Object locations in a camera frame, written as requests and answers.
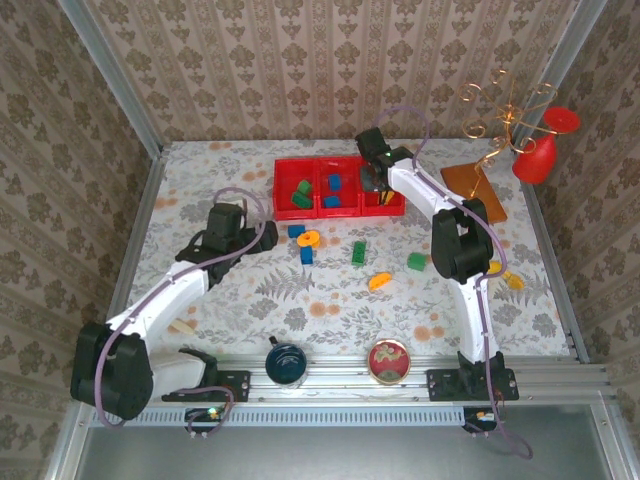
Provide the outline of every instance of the green block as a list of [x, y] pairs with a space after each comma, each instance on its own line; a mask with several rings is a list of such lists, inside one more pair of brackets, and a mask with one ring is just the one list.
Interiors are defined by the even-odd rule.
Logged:
[[427, 256], [421, 253], [412, 253], [409, 255], [407, 265], [414, 270], [423, 271], [427, 266]]
[[309, 195], [311, 193], [311, 184], [306, 180], [301, 181], [298, 184], [298, 191], [303, 195]]
[[313, 200], [305, 197], [300, 192], [293, 192], [293, 195], [291, 196], [291, 202], [298, 208], [304, 208], [307, 210], [313, 206]]
[[353, 244], [353, 255], [351, 256], [351, 265], [356, 267], [364, 266], [364, 252], [367, 249], [366, 242], [355, 242]]

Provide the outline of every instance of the wooden board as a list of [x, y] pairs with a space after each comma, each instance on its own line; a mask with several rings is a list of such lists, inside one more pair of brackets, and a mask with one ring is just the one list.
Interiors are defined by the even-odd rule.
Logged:
[[[444, 183], [449, 190], [468, 200], [471, 198], [473, 187], [478, 181], [474, 166], [474, 163], [456, 165], [455, 167], [443, 168], [440, 173], [442, 173]], [[489, 223], [494, 224], [507, 220], [507, 213], [504, 211], [496, 192], [493, 191], [493, 187], [482, 170], [480, 170], [480, 185], [476, 191], [476, 197], [484, 202]]]

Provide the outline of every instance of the orange ring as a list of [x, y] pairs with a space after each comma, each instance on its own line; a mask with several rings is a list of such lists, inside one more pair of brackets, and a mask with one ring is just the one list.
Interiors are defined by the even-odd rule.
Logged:
[[301, 233], [298, 236], [298, 245], [300, 247], [314, 247], [320, 245], [320, 234], [315, 230]]

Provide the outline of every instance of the orange block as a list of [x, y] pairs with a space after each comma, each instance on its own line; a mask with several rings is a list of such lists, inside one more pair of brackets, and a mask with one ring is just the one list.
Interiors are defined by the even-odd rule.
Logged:
[[320, 245], [320, 234], [315, 230], [304, 232], [298, 237], [298, 246], [318, 248]]
[[379, 273], [369, 280], [369, 290], [377, 290], [391, 281], [391, 274], [388, 272]]

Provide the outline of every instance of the yellow block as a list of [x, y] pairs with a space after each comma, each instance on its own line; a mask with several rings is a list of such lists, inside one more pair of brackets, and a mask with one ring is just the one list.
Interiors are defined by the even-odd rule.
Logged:
[[[489, 272], [488, 273], [498, 273], [502, 268], [502, 264], [500, 262], [491, 261], [489, 262]], [[502, 278], [504, 278], [507, 282], [507, 286], [512, 290], [522, 290], [524, 288], [524, 280], [519, 275], [515, 273], [511, 273], [510, 271], [506, 271], [502, 274]]]
[[511, 274], [507, 279], [507, 286], [512, 290], [522, 290], [524, 288], [524, 281], [518, 275]]
[[391, 274], [388, 272], [379, 273], [369, 280], [369, 290], [377, 290], [391, 281]]
[[391, 201], [391, 199], [393, 198], [395, 193], [396, 192], [387, 192], [386, 196], [384, 197], [384, 204], [385, 205], [389, 205], [389, 202]]
[[195, 335], [196, 331], [191, 328], [188, 323], [183, 322], [182, 320], [176, 318], [173, 322], [171, 322], [171, 326], [178, 330], [179, 332], [185, 333], [187, 335]]
[[320, 234], [315, 230], [304, 232], [298, 237], [298, 245], [301, 247], [317, 248], [320, 245]]
[[487, 273], [498, 273], [502, 268], [502, 264], [500, 262], [496, 262], [492, 260], [489, 262], [489, 272]]

